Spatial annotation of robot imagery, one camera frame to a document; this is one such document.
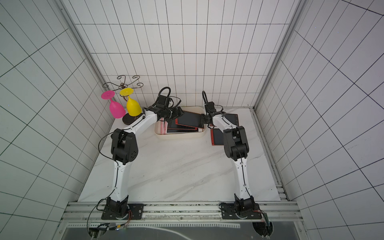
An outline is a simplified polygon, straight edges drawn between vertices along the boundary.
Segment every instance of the white cable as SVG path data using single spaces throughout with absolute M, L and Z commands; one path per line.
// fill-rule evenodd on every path
M 165 228 L 159 228 L 159 227 L 148 227 L 148 226 L 129 226 L 127 228 L 131 228 L 131 227 L 144 227 L 144 228 L 152 228 L 152 229 L 157 229 L 157 230 L 162 230 L 162 231 L 167 231 L 167 232 L 171 232 L 171 233 L 174 233 L 174 234 L 177 234 L 179 235 L 180 237 L 183 237 L 185 238 L 186 240 L 192 240 L 190 239 L 189 237 L 179 233 L 179 232 L 176 232 L 176 231 L 173 231 L 173 230 L 169 230 L 169 229 L 165 229 Z

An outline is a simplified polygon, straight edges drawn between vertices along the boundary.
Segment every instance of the tile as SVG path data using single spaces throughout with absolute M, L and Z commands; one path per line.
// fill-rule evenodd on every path
M 75 66 L 79 66 L 83 62 L 83 58 L 81 57 L 76 46 L 70 39 L 68 32 L 60 34 L 58 36 L 58 39 L 60 40 L 60 43 L 63 45 L 63 47 L 65 48 L 65 50 L 68 52 L 69 56 L 75 63 Z
M 89 137 L 92 133 L 91 126 L 85 121 L 85 119 L 79 114 L 73 121 L 73 125 L 85 136 Z
M 277 167 L 279 168 L 279 170 L 283 170 L 287 165 L 289 164 L 289 160 L 287 158 L 287 156 L 283 156 L 280 160 L 278 160 L 277 162 Z
M 73 157 L 74 159 L 78 159 L 80 154 L 81 154 L 81 150 L 78 149 L 71 141 L 69 141 L 66 137 L 63 137 L 63 139 L 61 140 L 61 142 L 59 143 L 58 145 L 59 148 L 61 148 L 63 151 L 65 151 L 66 153 L 68 153 L 71 157 Z
M 38 175 L 45 165 L 44 161 L 16 147 L 13 144 L 9 145 L 7 149 L 0 155 L 0 160 L 23 169 L 24 171 L 30 172 L 34 175 Z
M 76 16 L 79 18 L 79 21 L 81 24 L 95 23 L 93 21 L 93 18 L 91 16 L 91 13 L 85 1 L 78 2 L 78 1 L 71 0 L 70 3 L 76 13 Z
M 223 24 L 231 24 L 233 21 L 233 14 L 235 13 L 236 1 L 229 0 L 224 5 Z
M 308 206 L 313 206 L 332 199 L 325 185 L 304 194 Z
M 21 2 L 4 1 L 2 2 L 2 6 L 37 48 L 41 48 L 48 42 L 40 26 L 37 25 Z
M 23 198 L 0 192 L 0 211 L 5 214 L 13 214 Z
M 272 18 L 271 23 L 285 23 L 290 11 L 292 11 L 291 8 L 294 8 L 294 0 L 290 1 L 279 1 L 276 6 L 275 13 Z
M 3 152 L 11 143 L 0 138 L 0 152 Z
M 284 156 L 285 151 L 277 136 L 271 142 L 270 147 L 272 148 L 273 145 L 275 146 L 275 148 L 273 148 L 273 155 L 276 160 L 279 160 L 282 156 Z
M 0 191 L 24 197 L 36 176 L 0 161 Z
M 349 226 L 355 240 L 380 239 L 383 234 L 384 223 L 371 223 Z
M 367 95 L 352 85 L 323 115 L 328 126 L 332 126 Z
M 320 11 L 321 6 L 323 5 L 322 1 L 314 1 L 310 5 L 307 6 L 308 12 L 304 16 L 304 20 L 302 24 L 300 25 L 300 28 L 298 30 L 298 33 L 301 36 L 306 36 L 310 27 L 313 24 L 313 21 L 315 20 L 315 17 L 317 16 L 318 12 Z
M 290 119 L 287 119 L 284 123 L 284 125 L 280 128 L 278 134 L 279 134 L 279 138 L 281 140 L 284 139 L 285 135 L 288 133 L 289 130 L 291 130 L 292 128 L 292 122 Z
M 300 174 L 311 168 L 313 166 L 313 162 L 310 156 L 308 155 L 307 151 L 303 151 L 291 162 L 291 166 L 295 175 L 299 176 Z
M 83 106 L 83 103 L 80 102 L 80 100 L 76 97 L 75 94 L 73 94 L 71 89 L 69 89 L 66 84 L 63 84 L 61 86 L 60 92 L 71 102 L 71 104 L 76 108 L 77 111 L 80 111 Z
M 316 40 L 316 38 L 319 36 L 320 31 L 326 24 L 328 18 L 331 16 L 336 4 L 338 1 L 330 0 L 330 1 L 324 1 L 322 6 L 320 7 L 319 12 L 317 13 L 311 27 L 308 30 L 308 33 L 306 34 L 305 38 L 306 40 L 313 44 Z
M 256 25 L 254 32 L 258 33 L 258 37 L 252 38 L 251 45 L 249 48 L 250 53 L 261 53 L 261 49 L 263 47 L 263 43 L 268 32 L 268 28 L 269 25 L 266 24 Z
M 370 188 L 334 200 L 347 225 L 380 222 L 384 202 L 377 192 Z M 358 218 L 355 211 L 361 211 Z
M 232 25 L 221 25 L 220 43 L 218 47 L 219 53 L 227 53 L 229 40 L 231 36 L 231 28 L 232 28 Z
M 366 178 L 373 186 L 384 184 L 384 177 L 382 176 L 382 171 L 384 169 L 384 160 L 375 162 L 369 166 L 366 166 L 361 169 Z
M 338 100 L 339 96 L 349 89 L 351 85 L 352 82 L 338 71 L 312 101 L 312 104 L 322 115 Z
M 39 52 L 49 62 L 51 67 L 57 72 L 63 81 L 68 79 L 68 77 L 71 75 L 71 71 L 65 66 L 64 61 L 51 44 L 45 45 L 39 49 Z
M 297 181 L 303 193 L 307 193 L 324 184 L 315 166 L 298 176 Z
M 15 50 L 21 50 L 21 52 L 19 53 L 23 53 L 23 54 L 26 53 L 27 55 L 30 55 L 37 50 L 37 48 L 33 45 L 31 40 L 27 37 L 27 35 L 23 32 L 23 30 L 19 27 L 19 25 L 17 25 L 17 23 L 9 15 L 9 13 L 3 8 L 3 6 L 0 7 L 0 21 L 3 25 L 2 27 L 4 27 L 7 30 L 6 36 L 2 36 L 2 37 L 5 37 L 6 39 L 9 39 L 9 40 L 11 40 L 13 37 L 12 39 L 13 41 L 10 42 L 10 46 L 16 47 Z
M 327 59 L 331 59 L 341 46 L 343 41 L 347 38 L 349 33 L 355 27 L 356 23 L 363 16 L 365 9 L 348 5 L 340 19 L 337 21 L 335 27 L 330 32 L 327 40 L 320 48 L 320 53 Z
M 374 0 L 368 7 L 368 9 L 379 14 L 384 14 L 384 5 L 383 2 L 380 0 Z
M 83 183 L 79 182 L 78 180 L 74 179 L 73 177 L 69 177 L 67 182 L 65 183 L 64 188 L 75 192 L 75 193 L 80 193 L 80 190 L 83 187 Z
M 331 227 L 319 229 L 319 233 L 322 239 L 354 239 L 348 227 Z
M 378 39 L 384 37 L 384 19 L 380 19 L 370 33 L 359 44 L 357 49 L 345 61 L 340 71 L 355 82 L 384 52 L 383 46 Z
M 77 199 L 77 194 L 71 191 L 68 191 L 66 189 L 63 189 L 59 195 L 59 198 L 57 198 L 55 206 L 64 209 L 67 206 L 68 202 L 74 202 L 76 199 Z
M 83 153 L 85 153 L 90 159 L 95 160 L 98 155 L 98 150 L 92 145 L 90 141 L 87 142 L 83 149 Z
M 71 122 L 75 119 L 78 114 L 76 108 L 68 101 L 68 99 L 57 91 L 54 96 L 50 99 L 50 102 Z
M 281 171 L 281 176 L 285 184 L 291 182 L 296 177 L 290 164 Z
M 8 62 L 3 55 L 0 55 L 0 76 L 13 68 L 12 64 Z
M 56 222 L 60 221 L 61 217 L 63 216 L 64 210 L 65 209 L 61 209 L 59 207 L 53 207 L 47 220 L 56 221 Z
M 71 59 L 68 52 L 65 50 L 62 43 L 59 41 L 58 38 L 53 39 L 50 44 L 53 46 L 55 51 L 60 55 L 62 60 L 64 61 L 65 65 L 73 72 L 76 69 L 76 65 L 74 61 Z
M 43 228 L 45 220 L 11 216 L 6 226 L 0 233 L 2 239 L 37 239 L 41 229 Z M 23 231 L 20 231 L 19 224 L 25 226 Z
M 307 151 L 313 163 L 317 164 L 339 148 L 341 148 L 340 142 L 331 130 L 327 130 L 307 147 Z
M 375 187 L 375 190 L 380 195 L 381 198 L 384 198 L 384 185 Z
M 309 237 L 311 238 L 311 240 L 322 239 L 318 229 L 308 230 L 307 233 L 308 233 Z
M 333 198 L 341 197 L 372 187 L 372 185 L 359 170 L 341 177 L 333 182 L 327 183 L 326 186 Z
M 347 144 L 383 119 L 384 110 L 371 98 L 365 98 L 331 129 L 342 144 Z
M 358 169 L 343 147 L 317 163 L 316 168 L 325 183 Z
M 56 147 L 30 127 L 26 127 L 13 141 L 13 144 L 43 161 L 49 159 Z
M 381 107 L 384 106 L 384 97 L 383 97 L 384 84 L 381 84 L 376 90 L 374 90 L 369 96 L 377 102 Z
M 320 115 L 313 105 L 309 105 L 309 107 L 294 124 L 299 136 L 302 136 L 319 118 Z
M 11 218 L 9 214 L 0 214 L 0 229 L 3 230 L 4 226 L 7 224 L 8 220 Z
M 0 77 L 0 83 L 10 92 L 17 95 L 26 105 L 38 112 L 48 101 L 18 70 L 15 68 Z
M 300 212 L 301 212 L 301 215 L 303 216 L 305 227 L 307 229 L 316 228 L 316 224 L 313 220 L 310 209 L 309 208 L 302 209 L 302 210 L 300 210 Z
M 87 142 L 87 138 L 74 125 L 69 127 L 65 137 L 79 149 L 83 149 Z
M 299 86 L 306 93 L 320 73 L 326 67 L 328 61 L 321 54 L 317 54 L 313 59 L 308 69 L 305 71 L 303 77 L 300 79 Z
M 73 170 L 72 170 L 71 177 L 84 183 L 85 179 L 88 176 L 88 173 L 89 173 L 89 170 L 77 162 L 76 165 L 74 166 Z
M 299 206 L 300 210 L 308 207 L 307 202 L 306 202 L 306 200 L 304 198 L 304 195 L 301 195 L 300 197 L 292 199 L 292 201 L 296 201 L 296 203 Z
M 300 100 L 300 102 L 297 104 L 293 112 L 290 114 L 289 118 L 293 123 L 295 123 L 304 113 L 304 111 L 308 111 L 311 102 L 308 100 L 306 96 L 303 96 L 303 98 Z
M 279 36 L 283 30 L 284 25 L 270 25 L 268 34 L 265 37 L 262 53 L 275 52 L 276 44 L 278 43 Z
M 76 160 L 60 148 L 56 148 L 48 163 L 69 175 L 76 164 Z
M 276 120 L 273 123 L 277 131 L 280 131 L 280 129 L 283 127 L 287 119 L 288 119 L 288 114 L 283 108 L 283 110 L 280 112 L 280 114 L 277 116 Z
M 366 11 L 333 55 L 331 63 L 340 68 L 379 19 L 380 16 L 378 14 Z
M 72 75 L 65 82 L 65 85 L 72 91 L 72 93 L 77 97 L 77 99 L 79 99 L 79 101 L 83 105 L 87 100 L 88 95 L 85 90 L 81 87 L 77 79 Z
M 290 199 L 293 199 L 295 197 L 298 197 L 302 195 L 303 193 L 301 192 L 300 186 L 297 182 L 297 179 L 293 179 L 290 183 L 285 185 L 287 194 Z
M 39 66 L 39 68 L 47 75 L 47 77 L 53 82 L 53 84 L 55 84 L 56 87 L 59 88 L 61 85 L 63 85 L 64 82 L 61 77 L 39 51 L 32 54 L 31 59 Z
M 39 115 L 61 134 L 65 134 L 71 125 L 71 122 L 50 102 L 41 109 Z
M 304 149 L 303 143 L 298 140 L 286 153 L 289 161 L 292 162 L 300 153 L 304 151 Z
M 26 126 L 25 123 L 3 108 L 0 108 L 0 121 L 2 123 L 0 126 L 1 137 L 9 142 L 13 141 Z
M 333 200 L 312 206 L 310 210 L 318 228 L 346 225 Z
M 285 135 L 285 137 L 281 140 L 281 144 L 283 145 L 284 149 L 288 151 L 298 139 L 299 136 L 297 135 L 295 128 L 292 127 Z
M 290 63 L 290 65 L 287 65 L 290 73 L 295 76 L 295 79 L 297 81 L 301 80 L 303 75 L 306 73 L 308 67 L 317 55 L 319 55 L 318 52 L 314 48 L 312 48 L 309 43 L 307 43 L 306 41 L 303 41 L 301 43 L 299 49 L 295 54 L 295 57 L 293 58 L 293 61 Z
M 23 74 L 46 98 L 50 98 L 57 91 L 57 87 L 44 74 L 44 72 L 31 59 L 27 58 L 16 66 L 16 69 Z
M 50 181 L 54 184 L 64 187 L 65 182 L 68 179 L 68 175 L 58 170 L 55 167 L 52 167 L 49 164 L 46 164 L 42 171 L 39 174 L 39 177 Z
M 13 214 L 24 217 L 47 219 L 51 210 L 52 206 L 50 205 L 23 199 Z
M 295 109 L 297 104 L 299 104 L 303 96 L 304 96 L 303 91 L 300 89 L 299 86 L 297 86 L 293 90 L 291 96 L 288 98 L 288 101 L 284 104 L 284 109 L 288 115 L 290 115 L 293 112 L 293 110 Z
M 60 194 L 62 187 L 37 177 L 25 198 L 53 205 Z
M 349 4 L 344 1 L 338 1 L 336 4 L 336 7 L 333 9 L 331 15 L 327 19 L 327 22 L 325 23 L 324 27 L 321 29 L 321 32 L 317 39 L 315 40 L 313 46 L 316 49 L 320 49 L 321 46 L 324 44 L 324 42 L 327 40 L 330 32 L 335 27 L 337 21 L 340 19 L 342 14 L 344 13 L 344 10 L 347 8 Z

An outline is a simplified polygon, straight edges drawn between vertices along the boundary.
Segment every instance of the tablet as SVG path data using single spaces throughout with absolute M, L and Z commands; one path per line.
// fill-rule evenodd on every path
M 175 122 L 177 125 L 204 128 L 204 124 L 201 123 L 201 116 L 202 114 L 200 113 L 184 111 L 184 114 L 178 117 Z

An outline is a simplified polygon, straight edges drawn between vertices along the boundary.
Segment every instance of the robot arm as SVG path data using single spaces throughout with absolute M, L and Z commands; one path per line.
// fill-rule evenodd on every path
M 112 135 L 111 153 L 114 163 L 114 190 L 107 198 L 106 208 L 117 219 L 123 219 L 127 216 L 128 189 L 126 183 L 129 178 L 129 171 L 132 161 L 135 160 L 139 152 L 136 142 L 136 136 L 143 133 L 149 126 L 164 118 L 170 121 L 178 118 L 184 112 L 178 105 L 169 106 L 171 98 L 160 95 L 156 102 L 144 109 L 144 113 L 139 119 L 124 129 L 116 129 Z M 213 102 L 207 102 L 205 92 L 203 91 L 206 114 L 202 114 L 201 123 L 213 124 L 218 127 L 224 136 L 224 151 L 228 158 L 232 158 L 232 165 L 235 173 L 236 189 L 235 202 L 231 208 L 234 208 L 239 218 L 247 217 L 253 213 L 256 208 L 251 190 L 249 188 L 247 176 L 247 154 L 249 146 L 245 129 L 242 126 L 236 126 L 225 118 L 225 112 L 216 111 Z

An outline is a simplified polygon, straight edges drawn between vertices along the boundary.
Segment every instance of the black cable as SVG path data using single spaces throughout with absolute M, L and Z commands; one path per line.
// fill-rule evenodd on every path
M 91 232 L 90 232 L 90 230 L 89 230 L 89 228 L 88 228 L 88 221 L 89 221 L 89 218 L 91 217 L 91 214 L 92 214 L 93 210 L 95 210 L 95 208 L 97 208 L 97 206 L 98 206 L 102 201 L 104 201 L 105 199 L 107 199 L 108 197 L 106 197 L 106 198 L 104 198 L 104 199 L 101 199 L 101 200 L 97 203 L 97 205 L 92 209 L 92 211 L 89 213 L 89 216 L 88 216 L 88 218 L 87 218 L 87 232 L 88 232 L 88 235 L 89 235 L 90 237 L 92 237 L 92 235 L 91 235 Z

